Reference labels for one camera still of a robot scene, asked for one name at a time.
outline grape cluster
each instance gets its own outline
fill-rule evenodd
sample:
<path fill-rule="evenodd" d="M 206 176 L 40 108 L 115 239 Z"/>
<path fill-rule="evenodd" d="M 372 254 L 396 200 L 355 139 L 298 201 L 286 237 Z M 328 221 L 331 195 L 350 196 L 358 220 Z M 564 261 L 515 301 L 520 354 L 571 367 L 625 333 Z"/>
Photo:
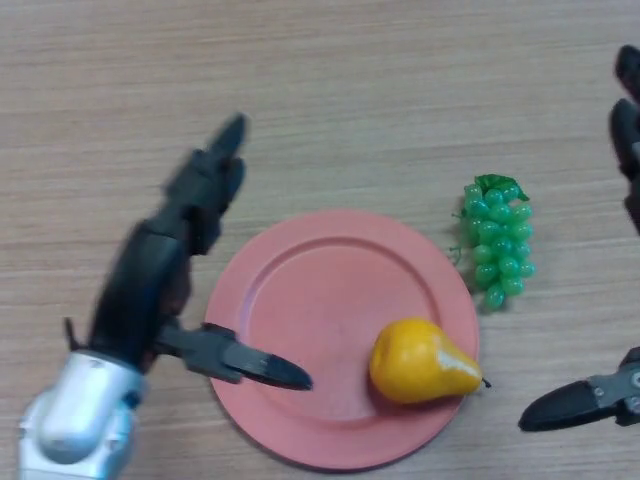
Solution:
<path fill-rule="evenodd" d="M 524 279 L 531 277 L 535 265 L 529 260 L 527 242 L 533 235 L 528 222 L 533 210 L 513 182 L 503 188 L 483 189 L 468 185 L 464 189 L 463 219 L 473 248 L 475 283 L 484 292 L 484 304 L 500 308 L 507 296 L 524 291 Z"/>

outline table surface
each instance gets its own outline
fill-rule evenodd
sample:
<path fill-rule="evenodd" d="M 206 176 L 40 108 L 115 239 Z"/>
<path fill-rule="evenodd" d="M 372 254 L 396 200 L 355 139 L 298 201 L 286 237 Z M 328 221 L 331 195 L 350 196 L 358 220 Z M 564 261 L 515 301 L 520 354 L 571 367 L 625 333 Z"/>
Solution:
<path fill-rule="evenodd" d="M 16 425 L 86 333 L 95 296 L 158 186 L 228 115 L 252 119 L 249 176 L 185 319 L 251 237 L 293 215 L 392 215 L 441 248 L 474 175 L 516 176 L 538 275 L 483 316 L 495 384 L 428 447 L 369 479 L 628 479 L 640 430 L 516 428 L 559 384 L 640 343 L 640 240 L 607 134 L 612 63 L 637 0 L 5 0 L 0 6 L 0 475 Z M 312 479 L 250 445 L 206 381 L 162 360 L 125 479 Z"/>

